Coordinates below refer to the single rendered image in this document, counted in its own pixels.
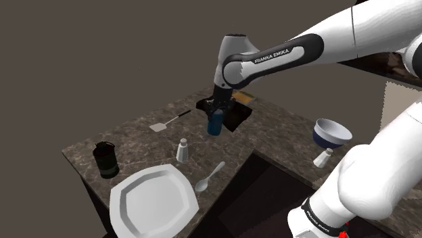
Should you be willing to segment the blue bottle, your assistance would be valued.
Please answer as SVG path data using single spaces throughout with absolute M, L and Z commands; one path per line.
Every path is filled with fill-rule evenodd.
M 221 109 L 217 109 L 209 118 L 207 132 L 212 136 L 219 136 L 222 130 L 222 123 L 224 118 L 224 112 Z

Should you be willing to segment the yellow sponge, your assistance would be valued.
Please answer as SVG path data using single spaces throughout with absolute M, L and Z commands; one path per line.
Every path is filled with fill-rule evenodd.
M 255 97 L 249 93 L 246 93 L 244 91 L 235 91 L 232 94 L 232 97 L 239 103 L 242 103 L 244 105 L 247 105 L 251 103 L 253 100 L 255 100 Z

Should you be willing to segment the white salt shaker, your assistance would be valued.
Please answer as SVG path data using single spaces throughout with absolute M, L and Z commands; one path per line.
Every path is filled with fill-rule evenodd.
M 185 162 L 188 158 L 188 145 L 186 138 L 182 138 L 180 140 L 178 149 L 177 149 L 177 156 L 176 159 L 178 162 Z
M 313 164 L 317 168 L 324 168 L 325 164 L 329 160 L 329 158 L 332 156 L 333 150 L 331 148 L 327 148 L 326 150 L 322 151 L 314 160 Z

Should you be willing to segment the white spoon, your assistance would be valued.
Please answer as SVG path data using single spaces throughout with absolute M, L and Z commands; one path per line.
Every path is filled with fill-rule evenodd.
M 197 182 L 197 184 L 195 185 L 195 191 L 197 192 L 202 192 L 205 191 L 208 187 L 208 183 L 210 178 L 216 174 L 218 171 L 220 171 L 222 169 L 222 167 L 225 166 L 225 162 L 220 162 L 216 168 L 204 179 L 200 180 Z

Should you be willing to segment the white and blue bowl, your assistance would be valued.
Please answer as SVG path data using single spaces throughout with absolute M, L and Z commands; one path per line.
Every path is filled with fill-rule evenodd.
M 312 131 L 313 141 L 320 147 L 335 149 L 352 139 L 352 133 L 340 123 L 319 118 Z

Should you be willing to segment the white octagonal plate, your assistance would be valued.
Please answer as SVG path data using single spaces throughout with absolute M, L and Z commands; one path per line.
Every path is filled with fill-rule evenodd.
M 191 183 L 171 164 L 140 170 L 110 193 L 110 222 L 118 238 L 173 238 L 198 210 Z

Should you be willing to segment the dark canister with lid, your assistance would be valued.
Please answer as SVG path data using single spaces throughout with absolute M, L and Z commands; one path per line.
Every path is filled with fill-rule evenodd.
M 107 141 L 101 141 L 95 144 L 93 157 L 99 169 L 100 176 L 103 179 L 115 177 L 120 169 L 118 167 L 115 145 Z

